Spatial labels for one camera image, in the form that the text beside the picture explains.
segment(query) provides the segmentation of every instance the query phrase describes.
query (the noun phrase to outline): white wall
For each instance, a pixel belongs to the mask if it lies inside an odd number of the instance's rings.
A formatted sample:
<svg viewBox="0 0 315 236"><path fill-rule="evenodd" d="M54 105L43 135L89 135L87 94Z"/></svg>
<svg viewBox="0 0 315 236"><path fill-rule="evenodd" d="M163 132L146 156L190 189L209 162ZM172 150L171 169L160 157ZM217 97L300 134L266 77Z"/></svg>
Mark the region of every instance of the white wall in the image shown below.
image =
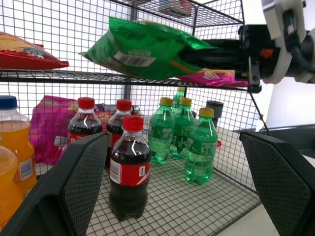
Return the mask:
<svg viewBox="0 0 315 236"><path fill-rule="evenodd" d="M305 28L315 28L315 1L308 0L304 9ZM266 123L268 127L284 127L315 123L315 85L283 78L274 85Z"/></svg>

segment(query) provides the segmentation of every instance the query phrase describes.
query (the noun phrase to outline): yellow bottle cap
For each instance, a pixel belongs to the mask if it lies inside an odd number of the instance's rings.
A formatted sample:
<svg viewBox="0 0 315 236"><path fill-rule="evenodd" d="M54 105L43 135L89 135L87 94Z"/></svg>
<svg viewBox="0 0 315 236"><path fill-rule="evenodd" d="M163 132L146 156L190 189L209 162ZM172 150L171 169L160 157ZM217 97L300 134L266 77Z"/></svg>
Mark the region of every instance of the yellow bottle cap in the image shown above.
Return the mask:
<svg viewBox="0 0 315 236"><path fill-rule="evenodd" d="M215 110L213 110L212 108L203 107L199 110L200 117L213 118L214 114Z"/></svg>
<svg viewBox="0 0 315 236"><path fill-rule="evenodd" d="M173 106L173 99L170 99L168 97L161 97L159 103L160 105L171 107Z"/></svg>
<svg viewBox="0 0 315 236"><path fill-rule="evenodd" d="M191 99L182 97L179 104L184 105L184 106L191 106Z"/></svg>

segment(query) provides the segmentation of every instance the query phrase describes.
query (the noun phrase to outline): dark soda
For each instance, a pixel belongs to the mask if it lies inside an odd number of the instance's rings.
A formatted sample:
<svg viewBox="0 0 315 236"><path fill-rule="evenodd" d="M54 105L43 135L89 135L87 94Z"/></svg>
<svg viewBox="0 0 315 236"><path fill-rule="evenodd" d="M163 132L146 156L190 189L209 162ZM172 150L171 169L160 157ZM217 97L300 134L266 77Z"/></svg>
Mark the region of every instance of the dark soda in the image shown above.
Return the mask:
<svg viewBox="0 0 315 236"><path fill-rule="evenodd" d="M78 99L79 110L68 125L68 145L85 136L102 132L102 124L94 113L94 105L93 98Z"/></svg>
<svg viewBox="0 0 315 236"><path fill-rule="evenodd" d="M124 134L111 154L109 203L118 220L140 217L147 203L151 152L143 139L143 118L124 118Z"/></svg>
<svg viewBox="0 0 315 236"><path fill-rule="evenodd" d="M123 118L125 116L130 116L130 110L131 110L131 101L127 99L119 99L116 103L116 112L115 114L109 119L106 129L110 136L110 144L107 148L107 157L105 161L105 169L109 169L110 166L110 155L111 150L114 147L114 144L116 141L122 136L123 134Z"/></svg>

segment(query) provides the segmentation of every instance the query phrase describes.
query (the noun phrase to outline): metal wire rack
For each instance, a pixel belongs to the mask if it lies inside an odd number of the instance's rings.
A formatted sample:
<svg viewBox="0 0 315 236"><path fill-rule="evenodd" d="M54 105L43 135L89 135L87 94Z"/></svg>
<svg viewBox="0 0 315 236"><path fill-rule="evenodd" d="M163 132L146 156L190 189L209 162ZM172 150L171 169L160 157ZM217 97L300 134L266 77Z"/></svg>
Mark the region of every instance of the metal wire rack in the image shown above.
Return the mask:
<svg viewBox="0 0 315 236"><path fill-rule="evenodd" d="M148 204L139 219L118 222L108 205L109 176L103 182L87 235L217 235L260 204L255 193L243 147L241 130L256 130L260 114L246 88L206 88L177 79L163 81L130 78L100 67L78 53L87 51L108 30L108 16L129 20L149 20L194 34L201 39L238 38L244 23L241 0L212 0L205 5L187 1L191 14L178 18L160 11L162 0L0 0L0 31L29 42L43 44L45 50L70 63L52 71L0 71L0 94L18 98L19 112L32 119L37 104L45 96L78 99L89 96L96 104L113 105L128 98L148 120L163 96L173 97L186 87L186 97L198 111L207 100L224 103L218 134L222 146L215 156L215 171L205 185L184 180L183 163L170 160L152 169ZM73 112L74 105L66 113ZM54 114L45 105L45 115ZM37 135L48 143L48 136L62 136L51 120L44 120L45 133ZM36 172L46 173L52 165L37 163Z"/></svg>

